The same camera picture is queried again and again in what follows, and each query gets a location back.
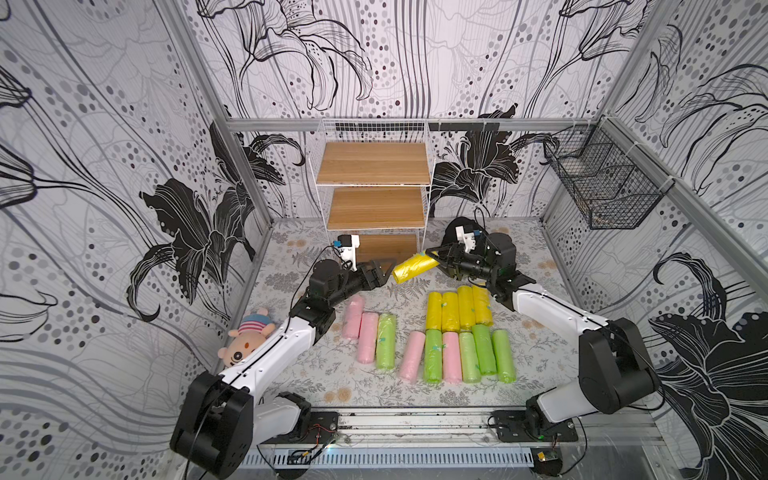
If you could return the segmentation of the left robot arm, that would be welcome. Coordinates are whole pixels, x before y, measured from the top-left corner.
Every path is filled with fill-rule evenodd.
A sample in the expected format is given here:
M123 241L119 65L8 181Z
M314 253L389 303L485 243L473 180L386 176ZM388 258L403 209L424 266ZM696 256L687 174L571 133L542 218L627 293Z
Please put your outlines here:
M336 305L385 286L391 275L376 260L355 269L334 259L316 262L305 293L264 344L222 372L203 372L194 379L171 436L171 450L212 477L226 479L252 446L278 437L302 438L309 428L310 403L289 392L267 400L265 391L330 329Z

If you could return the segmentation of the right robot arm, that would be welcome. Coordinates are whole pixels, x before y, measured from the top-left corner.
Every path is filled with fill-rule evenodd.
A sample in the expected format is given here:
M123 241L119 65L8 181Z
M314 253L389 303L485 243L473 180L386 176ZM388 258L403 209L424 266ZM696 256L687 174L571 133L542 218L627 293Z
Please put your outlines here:
M517 266L516 245L506 234L473 244L458 239L428 248L426 255L457 280L479 279L500 305L540 323L576 347L575 380L530 399L534 423L559 424L593 413L613 414L662 392L637 325L607 319L561 299Z

